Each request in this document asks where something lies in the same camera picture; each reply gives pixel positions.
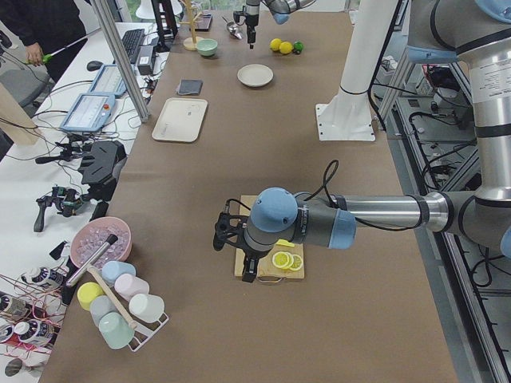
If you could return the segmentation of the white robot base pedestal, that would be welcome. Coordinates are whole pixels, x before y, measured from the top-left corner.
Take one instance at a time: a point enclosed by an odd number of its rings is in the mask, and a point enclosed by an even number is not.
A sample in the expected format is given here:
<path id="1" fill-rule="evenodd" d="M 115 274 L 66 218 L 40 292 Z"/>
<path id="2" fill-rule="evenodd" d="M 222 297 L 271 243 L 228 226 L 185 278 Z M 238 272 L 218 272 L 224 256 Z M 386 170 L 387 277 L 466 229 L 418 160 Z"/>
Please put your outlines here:
<path id="1" fill-rule="evenodd" d="M 398 1 L 360 2 L 339 91 L 329 103 L 316 105 L 321 141 L 375 140 L 369 90 L 398 10 Z"/>

